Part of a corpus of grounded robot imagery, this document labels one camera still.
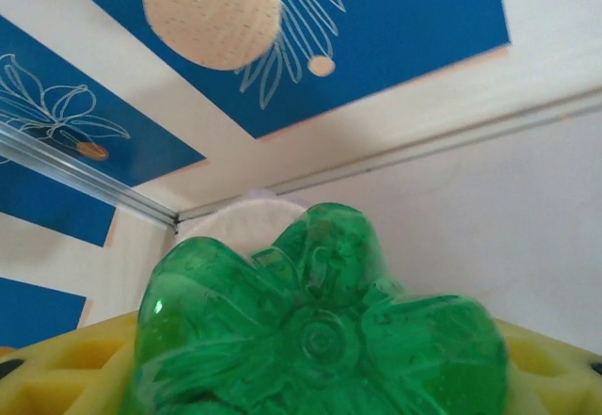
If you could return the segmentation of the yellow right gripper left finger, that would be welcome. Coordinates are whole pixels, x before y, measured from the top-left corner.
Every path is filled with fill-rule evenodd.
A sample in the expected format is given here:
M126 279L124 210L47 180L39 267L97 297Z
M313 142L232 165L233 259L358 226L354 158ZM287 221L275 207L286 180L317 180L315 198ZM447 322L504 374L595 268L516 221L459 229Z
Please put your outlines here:
M119 415L135 311L0 353L0 415Z

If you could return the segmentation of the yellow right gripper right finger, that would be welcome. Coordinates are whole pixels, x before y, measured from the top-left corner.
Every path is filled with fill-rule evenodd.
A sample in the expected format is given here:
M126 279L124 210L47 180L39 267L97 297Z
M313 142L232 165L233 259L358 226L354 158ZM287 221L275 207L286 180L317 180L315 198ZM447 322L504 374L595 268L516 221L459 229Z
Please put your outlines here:
M602 356L498 320L511 366L505 415L602 415Z

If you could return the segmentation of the aluminium frame post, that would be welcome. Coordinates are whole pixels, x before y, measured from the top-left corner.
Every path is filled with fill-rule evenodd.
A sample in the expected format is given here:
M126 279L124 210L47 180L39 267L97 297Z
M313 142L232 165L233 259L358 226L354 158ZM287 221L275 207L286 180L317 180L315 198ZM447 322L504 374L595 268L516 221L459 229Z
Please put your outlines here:
M179 223L175 211L4 123L0 123L0 155L95 199L125 207L170 228Z

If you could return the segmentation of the green bottle yellow cap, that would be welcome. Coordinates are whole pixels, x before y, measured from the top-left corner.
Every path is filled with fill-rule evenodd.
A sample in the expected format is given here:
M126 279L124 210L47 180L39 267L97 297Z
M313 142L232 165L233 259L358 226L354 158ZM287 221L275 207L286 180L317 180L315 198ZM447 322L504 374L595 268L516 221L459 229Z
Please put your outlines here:
M410 295L370 220L307 209L243 256L210 237L151 273L119 415L504 415L509 355L462 295Z

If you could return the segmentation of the white round waste bin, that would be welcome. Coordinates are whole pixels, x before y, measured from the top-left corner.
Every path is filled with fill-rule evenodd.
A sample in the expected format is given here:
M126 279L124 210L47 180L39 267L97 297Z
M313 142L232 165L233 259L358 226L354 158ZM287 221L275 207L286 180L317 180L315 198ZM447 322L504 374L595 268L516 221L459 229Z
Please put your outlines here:
M207 215L185 220L173 245L192 237L216 239L242 255L270 246L310 204L266 189L253 190Z

